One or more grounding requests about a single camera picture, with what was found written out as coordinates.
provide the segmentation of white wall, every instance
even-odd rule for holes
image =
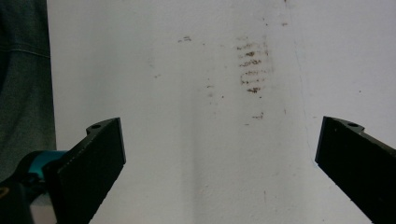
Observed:
[[[58,149],[122,122],[92,223],[371,223],[314,158],[325,115],[396,146],[396,2],[48,6]]]

